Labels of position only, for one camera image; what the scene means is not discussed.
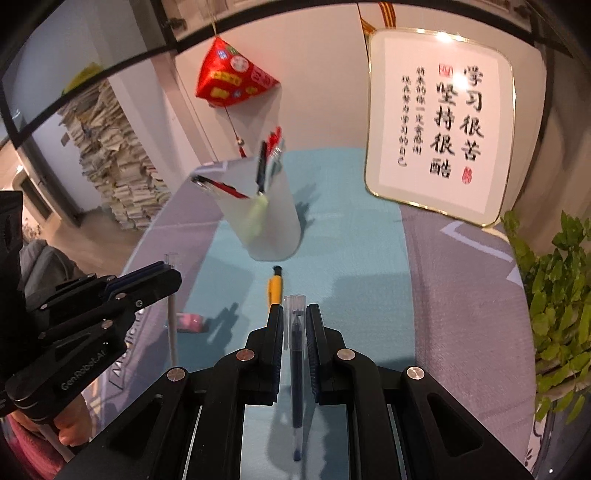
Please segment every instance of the red hanging ornament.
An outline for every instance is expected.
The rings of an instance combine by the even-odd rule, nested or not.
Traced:
[[[195,96],[212,106],[230,106],[279,84],[231,45],[216,37],[199,72]]]

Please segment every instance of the wall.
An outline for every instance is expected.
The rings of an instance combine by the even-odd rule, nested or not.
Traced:
[[[109,78],[117,100],[166,185],[176,191],[200,162],[150,60]]]
[[[228,108],[247,154],[281,125],[292,150],[364,147],[368,125],[368,62],[357,6],[304,9],[224,32],[247,59],[281,87]],[[223,109],[193,95],[207,40],[176,57],[188,101],[218,160],[238,156]]]
[[[376,28],[384,23],[377,4],[360,4]],[[544,105],[545,65],[541,53],[515,37],[480,22],[434,9],[395,6],[397,26],[445,30],[499,50],[515,77],[515,140],[504,209],[518,196],[538,138]],[[276,124],[288,147],[364,148],[367,136],[368,59],[356,5],[310,8],[276,15],[224,32],[244,56],[275,76],[281,88],[228,108],[247,153]],[[176,57],[179,78],[194,91],[211,41]],[[188,95],[219,160],[236,158],[232,128],[223,110]]]
[[[12,113],[19,109],[30,121],[99,54],[77,0],[66,0],[29,37],[8,69],[3,84]]]
[[[591,77],[577,60],[555,56],[548,127],[515,205],[519,234],[538,254],[554,251],[562,210],[591,217]]]
[[[60,121],[61,117],[57,113],[49,117],[35,130],[33,140],[77,207],[87,212],[100,206],[100,193],[82,175],[80,150],[74,142],[69,141],[65,147],[62,146],[60,140],[67,131]]]

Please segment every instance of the metal bolt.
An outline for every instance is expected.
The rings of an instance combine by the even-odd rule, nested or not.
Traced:
[[[421,380],[425,376],[425,372],[421,367],[408,367],[407,375],[413,380]]]
[[[352,360],[355,358],[355,352],[348,348],[342,348],[336,352],[336,356],[338,356],[341,360]]]
[[[184,370],[182,368],[171,368],[168,370],[166,374],[166,378],[168,378],[171,382],[178,382],[184,378]]]
[[[248,362],[249,360],[255,358],[255,352],[249,350],[248,348],[243,348],[236,354],[236,358],[241,362]]]

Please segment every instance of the floor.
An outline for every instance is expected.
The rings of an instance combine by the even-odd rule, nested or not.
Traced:
[[[120,275],[143,232],[122,230],[100,209],[88,212],[80,228],[60,221],[44,228],[43,238],[64,252],[84,273]]]

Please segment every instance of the hanging string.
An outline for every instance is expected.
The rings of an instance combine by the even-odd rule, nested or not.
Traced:
[[[240,152],[241,158],[246,158],[246,153],[244,152],[244,140],[238,136],[236,133],[236,129],[234,128],[234,122],[232,122],[232,118],[230,117],[230,112],[226,107],[223,108],[226,111],[226,115],[228,116],[228,120],[230,125],[232,126],[232,131],[234,132],[234,136],[236,137],[236,143],[238,145],[238,151]]]
[[[217,37],[217,28],[216,28],[216,16],[212,11],[212,7],[209,4],[210,0],[206,0],[206,4],[207,4],[207,10],[209,12],[209,19],[212,22],[212,28],[213,28],[213,34]],[[234,122],[232,122],[232,118],[230,117],[230,112],[228,112],[228,109],[226,108],[226,106],[224,106],[223,108],[226,111],[226,115],[228,116],[228,121],[230,122],[230,125],[232,127],[232,131],[234,132],[234,137],[236,137],[236,143],[238,145],[238,151],[240,152],[240,156],[242,158],[246,158],[246,153],[244,152],[244,140],[242,138],[240,138],[238,136],[238,133],[236,133],[236,128],[234,128]]]
[[[206,0],[207,11],[209,12],[209,19],[212,21],[213,35],[217,37],[216,16],[212,12],[212,7],[209,5],[209,0]]]

